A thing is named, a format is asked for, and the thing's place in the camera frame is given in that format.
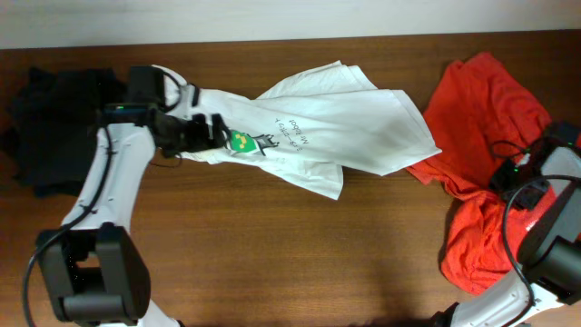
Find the white t-shirt with robot print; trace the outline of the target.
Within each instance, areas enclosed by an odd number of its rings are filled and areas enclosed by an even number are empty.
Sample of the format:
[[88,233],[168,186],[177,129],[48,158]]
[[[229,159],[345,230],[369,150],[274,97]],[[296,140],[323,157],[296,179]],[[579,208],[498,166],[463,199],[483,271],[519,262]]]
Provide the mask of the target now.
[[379,89],[356,65],[312,68],[255,99],[200,89],[197,114],[220,114],[231,139],[184,158],[257,166],[333,200],[345,167],[384,176],[441,152],[409,96]]

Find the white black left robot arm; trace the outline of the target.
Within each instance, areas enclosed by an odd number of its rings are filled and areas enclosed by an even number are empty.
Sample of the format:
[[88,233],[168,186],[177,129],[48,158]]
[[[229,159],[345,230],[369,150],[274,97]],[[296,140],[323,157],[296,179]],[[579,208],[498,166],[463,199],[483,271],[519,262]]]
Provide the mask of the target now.
[[195,114],[198,86],[165,67],[134,66],[123,102],[97,115],[97,147],[62,224],[40,232],[39,267],[56,319],[79,326],[180,326],[151,298],[149,271],[130,236],[143,174],[156,151],[171,157],[218,149],[230,131],[218,114]]

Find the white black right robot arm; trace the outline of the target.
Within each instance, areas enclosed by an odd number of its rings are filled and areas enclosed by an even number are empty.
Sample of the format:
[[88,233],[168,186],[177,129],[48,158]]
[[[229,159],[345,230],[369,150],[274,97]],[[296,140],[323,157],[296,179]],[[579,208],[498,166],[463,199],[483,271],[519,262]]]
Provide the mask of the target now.
[[555,201],[508,253],[511,270],[471,302],[454,303],[435,313],[438,327],[523,326],[543,311],[580,300],[580,129],[550,124],[526,148],[519,148],[490,179],[489,186],[506,207],[533,210],[541,198]]

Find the black folded clothes pile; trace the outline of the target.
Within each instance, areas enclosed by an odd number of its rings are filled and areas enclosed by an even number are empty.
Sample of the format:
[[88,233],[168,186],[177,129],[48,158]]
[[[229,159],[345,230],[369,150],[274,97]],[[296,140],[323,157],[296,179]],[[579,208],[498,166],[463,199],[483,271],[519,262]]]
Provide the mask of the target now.
[[14,179],[37,197],[79,194],[94,159],[97,113],[125,92],[111,68],[30,68],[7,108],[14,126],[1,134],[1,150],[17,165]]

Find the red t-shirt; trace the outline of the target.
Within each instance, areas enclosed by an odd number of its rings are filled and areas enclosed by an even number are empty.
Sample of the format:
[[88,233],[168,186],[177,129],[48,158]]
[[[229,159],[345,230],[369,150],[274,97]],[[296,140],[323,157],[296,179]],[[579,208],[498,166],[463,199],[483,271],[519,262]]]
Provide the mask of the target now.
[[512,208],[504,243],[505,203],[488,187],[502,161],[492,153],[508,154],[511,144],[532,144],[552,119],[490,53],[450,64],[423,117],[441,152],[408,170],[423,184],[441,182],[459,200],[440,270],[461,290],[479,295],[510,270],[505,250],[517,251],[556,199],[549,193],[532,211]]

